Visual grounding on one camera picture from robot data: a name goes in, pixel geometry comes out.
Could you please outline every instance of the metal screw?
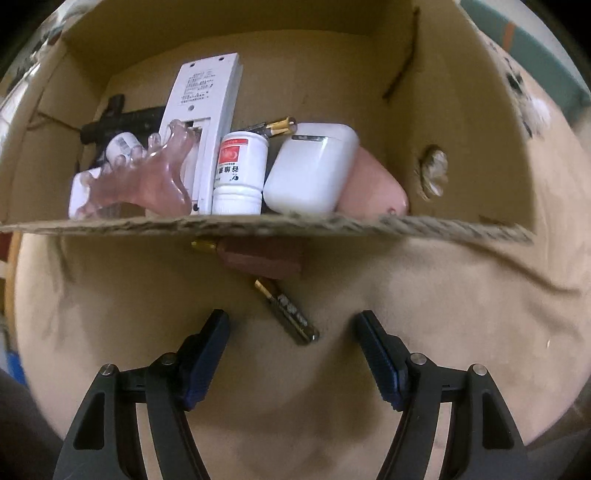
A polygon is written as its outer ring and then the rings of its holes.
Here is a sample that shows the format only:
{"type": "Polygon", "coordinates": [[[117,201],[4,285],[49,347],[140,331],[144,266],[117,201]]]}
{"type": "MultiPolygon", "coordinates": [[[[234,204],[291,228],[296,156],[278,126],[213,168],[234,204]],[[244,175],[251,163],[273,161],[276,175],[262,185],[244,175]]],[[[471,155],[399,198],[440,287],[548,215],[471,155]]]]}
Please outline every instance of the metal screw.
{"type": "Polygon", "coordinates": [[[410,361],[415,365],[424,365],[427,363],[427,357],[424,356],[422,353],[413,353],[410,356],[410,361]]]}
{"type": "Polygon", "coordinates": [[[99,373],[103,377],[110,377],[111,375],[113,375],[115,373],[115,366],[113,364],[104,364],[100,368],[99,373]]]}
{"type": "Polygon", "coordinates": [[[176,353],[165,353],[163,356],[160,357],[160,363],[166,365],[174,365],[177,362],[177,354],[176,353]]]}
{"type": "Polygon", "coordinates": [[[474,373],[476,375],[480,375],[481,377],[484,377],[488,373],[488,370],[486,369],[486,367],[481,364],[474,364],[472,369],[474,370],[474,373]]]}

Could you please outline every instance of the red label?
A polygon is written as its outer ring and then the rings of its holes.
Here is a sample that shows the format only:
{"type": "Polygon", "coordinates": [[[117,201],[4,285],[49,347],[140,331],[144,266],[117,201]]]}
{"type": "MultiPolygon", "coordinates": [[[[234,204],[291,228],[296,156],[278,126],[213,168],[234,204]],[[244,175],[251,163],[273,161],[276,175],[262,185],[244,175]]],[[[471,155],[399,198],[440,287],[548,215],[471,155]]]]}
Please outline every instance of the red label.
{"type": "Polygon", "coordinates": [[[220,159],[219,164],[232,163],[238,161],[240,155],[240,145],[248,145],[247,138],[235,138],[232,140],[226,140],[222,143],[220,148],[220,159]]]}
{"type": "Polygon", "coordinates": [[[240,145],[232,147],[224,147],[220,150],[219,164],[230,163],[238,161],[238,155],[240,154],[240,145]]]}

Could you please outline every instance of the blue gripper pad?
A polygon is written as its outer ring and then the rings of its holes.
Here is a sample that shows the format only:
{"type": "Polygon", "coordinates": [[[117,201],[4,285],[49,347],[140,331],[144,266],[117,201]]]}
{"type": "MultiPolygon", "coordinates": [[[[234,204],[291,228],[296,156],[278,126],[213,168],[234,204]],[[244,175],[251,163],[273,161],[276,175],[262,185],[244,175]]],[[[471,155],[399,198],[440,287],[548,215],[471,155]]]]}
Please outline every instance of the blue gripper pad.
{"type": "Polygon", "coordinates": [[[214,310],[201,332],[188,337],[178,349],[181,402],[186,411],[205,398],[229,337],[228,314],[214,310]]]}
{"type": "Polygon", "coordinates": [[[394,410],[403,411],[406,401],[406,379],[408,374],[404,363],[400,363],[400,358],[403,358],[405,353],[408,353],[406,347],[400,341],[404,350],[398,355],[399,358],[396,359],[398,365],[395,366],[395,359],[391,358],[388,347],[382,343],[382,340],[389,341],[398,338],[385,334],[373,312],[368,310],[356,315],[354,326],[355,336],[369,364],[369,369],[374,375],[374,380],[378,384],[382,398],[390,403],[394,410]],[[383,332],[382,336],[385,338],[379,338],[372,323],[377,323],[381,332],[383,332]]]}

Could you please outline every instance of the orange stripe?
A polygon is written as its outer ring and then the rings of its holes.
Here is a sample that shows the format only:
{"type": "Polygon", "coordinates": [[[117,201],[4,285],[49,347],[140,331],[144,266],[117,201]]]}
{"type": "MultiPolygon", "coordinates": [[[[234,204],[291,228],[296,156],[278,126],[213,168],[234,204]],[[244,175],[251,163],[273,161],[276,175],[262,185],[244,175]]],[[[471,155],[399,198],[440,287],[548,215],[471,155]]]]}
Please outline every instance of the orange stripe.
{"type": "Polygon", "coordinates": [[[515,24],[513,22],[508,22],[505,28],[505,35],[503,35],[503,50],[507,53],[511,51],[511,46],[513,45],[513,37],[515,35],[515,24]]]}

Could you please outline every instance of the teal box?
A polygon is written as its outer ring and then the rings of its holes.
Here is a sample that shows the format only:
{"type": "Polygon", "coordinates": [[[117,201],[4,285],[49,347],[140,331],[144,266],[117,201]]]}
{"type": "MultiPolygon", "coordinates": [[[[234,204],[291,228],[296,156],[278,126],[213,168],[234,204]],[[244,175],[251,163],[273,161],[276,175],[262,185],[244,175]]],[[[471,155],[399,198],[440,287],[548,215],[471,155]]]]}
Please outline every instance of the teal box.
{"type": "Polygon", "coordinates": [[[506,49],[535,78],[570,123],[591,105],[585,83],[577,80],[567,66],[524,27],[483,0],[461,0],[460,5],[483,33],[506,49]]]}

